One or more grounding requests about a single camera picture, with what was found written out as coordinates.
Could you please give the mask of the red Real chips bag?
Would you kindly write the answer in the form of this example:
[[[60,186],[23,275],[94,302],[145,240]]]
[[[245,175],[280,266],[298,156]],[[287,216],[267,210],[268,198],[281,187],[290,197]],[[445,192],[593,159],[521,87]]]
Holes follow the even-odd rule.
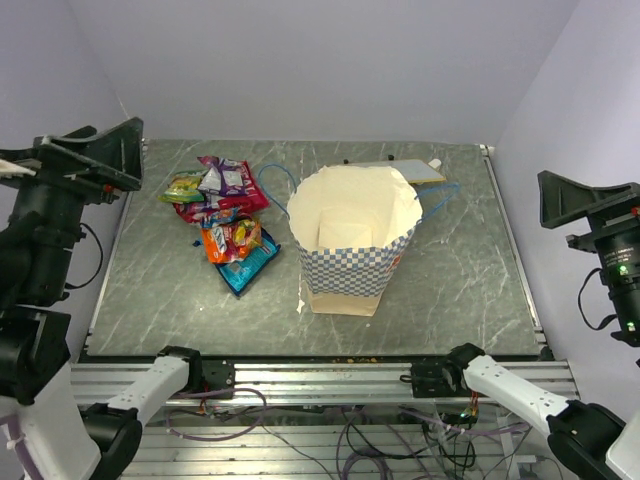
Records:
[[[179,172],[159,197],[186,223],[207,229],[269,206],[246,161],[216,156],[198,161],[204,169]]]

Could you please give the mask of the purple snack packet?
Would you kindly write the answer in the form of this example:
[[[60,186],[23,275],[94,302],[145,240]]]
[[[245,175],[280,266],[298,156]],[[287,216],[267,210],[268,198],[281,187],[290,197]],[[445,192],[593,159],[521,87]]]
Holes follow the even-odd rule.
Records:
[[[205,196],[202,201],[185,205],[185,212],[189,215],[210,214],[219,209],[218,196]]]
[[[246,194],[243,162],[216,156],[201,156],[198,161],[207,168],[198,187],[201,193],[221,197]]]

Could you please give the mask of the orange Fox's candy bag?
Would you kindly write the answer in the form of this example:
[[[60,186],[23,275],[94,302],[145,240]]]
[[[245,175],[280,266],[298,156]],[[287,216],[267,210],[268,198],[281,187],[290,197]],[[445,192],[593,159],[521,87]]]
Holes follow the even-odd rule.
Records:
[[[201,230],[204,251],[212,264],[244,260],[262,245],[262,227],[257,219],[244,217]]]

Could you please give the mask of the small red snack packet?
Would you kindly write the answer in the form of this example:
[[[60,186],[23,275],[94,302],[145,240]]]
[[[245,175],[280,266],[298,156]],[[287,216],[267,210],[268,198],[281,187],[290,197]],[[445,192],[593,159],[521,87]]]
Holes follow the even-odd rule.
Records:
[[[204,212],[200,219],[200,226],[203,229],[210,229],[216,225],[231,223],[236,219],[239,211],[239,208],[232,207]]]

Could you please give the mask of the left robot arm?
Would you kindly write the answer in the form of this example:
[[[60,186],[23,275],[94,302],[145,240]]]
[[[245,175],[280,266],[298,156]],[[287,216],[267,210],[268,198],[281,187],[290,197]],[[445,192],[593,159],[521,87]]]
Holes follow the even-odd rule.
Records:
[[[84,208],[139,190],[143,149],[135,117],[1,153],[1,182],[17,192],[1,233],[1,426],[28,479],[116,479],[168,399],[209,396],[200,353],[178,346],[106,402],[81,410],[72,392],[71,318],[55,305],[71,291]]]

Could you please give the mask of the blue snack packet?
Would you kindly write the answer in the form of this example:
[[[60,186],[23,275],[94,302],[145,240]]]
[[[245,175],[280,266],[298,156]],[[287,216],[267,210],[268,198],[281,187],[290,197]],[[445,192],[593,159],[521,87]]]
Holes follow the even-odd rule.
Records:
[[[231,292],[239,297],[257,276],[280,253],[280,245],[262,227],[262,245],[254,249],[244,260],[229,264],[212,264]]]

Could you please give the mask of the green Fox's candy bag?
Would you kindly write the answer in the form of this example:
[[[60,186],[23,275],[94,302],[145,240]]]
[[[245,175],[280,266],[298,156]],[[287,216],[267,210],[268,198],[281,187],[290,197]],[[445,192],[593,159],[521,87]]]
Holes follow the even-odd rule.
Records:
[[[188,204],[202,202],[204,195],[198,187],[206,170],[190,170],[176,173],[158,200],[164,203]]]

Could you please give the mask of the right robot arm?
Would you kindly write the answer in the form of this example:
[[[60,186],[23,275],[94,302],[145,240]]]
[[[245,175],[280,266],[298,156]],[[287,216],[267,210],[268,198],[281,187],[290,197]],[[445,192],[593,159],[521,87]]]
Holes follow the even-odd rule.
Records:
[[[555,229],[584,219],[588,232],[569,235],[569,248],[592,253],[597,277],[608,291],[613,313],[594,326],[601,332],[618,327],[613,339],[639,346],[639,186],[625,183],[593,187],[548,170],[537,176],[540,224]],[[471,343],[443,357],[442,387],[459,396],[484,395],[512,411],[542,435],[556,459],[581,479],[636,479],[639,476],[639,382],[629,380],[627,392],[616,400],[605,393],[620,392],[624,373],[615,373],[596,352],[575,366],[582,399],[569,399],[525,379]]]

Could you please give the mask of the blue checkered paper bag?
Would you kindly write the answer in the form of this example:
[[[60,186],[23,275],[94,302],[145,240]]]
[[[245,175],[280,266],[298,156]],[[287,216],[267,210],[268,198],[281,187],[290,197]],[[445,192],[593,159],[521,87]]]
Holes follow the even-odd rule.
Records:
[[[288,219],[315,314],[373,316],[416,230],[460,190],[416,190],[391,166],[324,166],[292,180]]]

